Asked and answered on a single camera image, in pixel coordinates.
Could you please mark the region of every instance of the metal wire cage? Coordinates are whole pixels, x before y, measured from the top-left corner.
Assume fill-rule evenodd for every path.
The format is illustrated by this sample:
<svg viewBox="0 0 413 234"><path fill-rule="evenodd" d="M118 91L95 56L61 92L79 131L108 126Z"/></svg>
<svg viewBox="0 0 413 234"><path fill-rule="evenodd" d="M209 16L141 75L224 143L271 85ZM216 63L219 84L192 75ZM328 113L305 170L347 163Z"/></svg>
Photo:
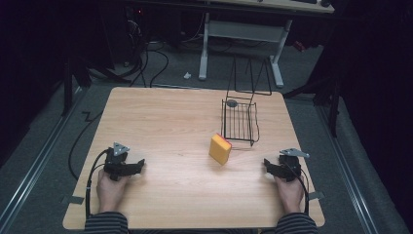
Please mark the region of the metal wire cage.
<svg viewBox="0 0 413 234"><path fill-rule="evenodd" d="M267 61L262 61L258 76L254 81L252 63L249 58L245 74L249 76L250 87L241 90L237 87L237 58L234 57L227 95L225 100L222 99L221 135L229 140L247 141L252 146L259 140L257 104L252 102L253 97L254 95L270 96L272 94ZM262 76L267 77L268 93L256 92L257 84Z"/></svg>

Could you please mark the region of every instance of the yellow sponge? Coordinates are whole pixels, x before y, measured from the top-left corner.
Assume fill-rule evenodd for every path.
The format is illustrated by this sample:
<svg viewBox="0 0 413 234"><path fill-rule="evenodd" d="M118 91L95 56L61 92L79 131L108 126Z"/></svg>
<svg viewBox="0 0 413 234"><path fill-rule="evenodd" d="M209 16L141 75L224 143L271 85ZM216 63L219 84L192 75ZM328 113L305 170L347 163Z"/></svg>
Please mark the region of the yellow sponge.
<svg viewBox="0 0 413 234"><path fill-rule="evenodd" d="M220 165L224 165L230 156L232 145L224 137L215 134L210 140L209 155Z"/></svg>

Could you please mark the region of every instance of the hand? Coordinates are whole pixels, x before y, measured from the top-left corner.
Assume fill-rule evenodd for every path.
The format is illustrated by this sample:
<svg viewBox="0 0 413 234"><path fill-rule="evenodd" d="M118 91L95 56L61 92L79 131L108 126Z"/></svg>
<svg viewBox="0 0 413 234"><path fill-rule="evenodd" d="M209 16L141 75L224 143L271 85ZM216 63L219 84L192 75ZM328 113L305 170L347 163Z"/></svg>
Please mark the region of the hand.
<svg viewBox="0 0 413 234"><path fill-rule="evenodd" d="M304 189L298 180L294 179L291 182L286 182L284 178L274 176L277 187L279 188L280 198L286 214L301 213L300 203L303 200Z"/></svg>
<svg viewBox="0 0 413 234"><path fill-rule="evenodd" d="M97 197L99 198L99 212L115 212L124 197L125 185L130 176L120 177L119 181L110 179L110 174L99 171L97 183Z"/></svg>

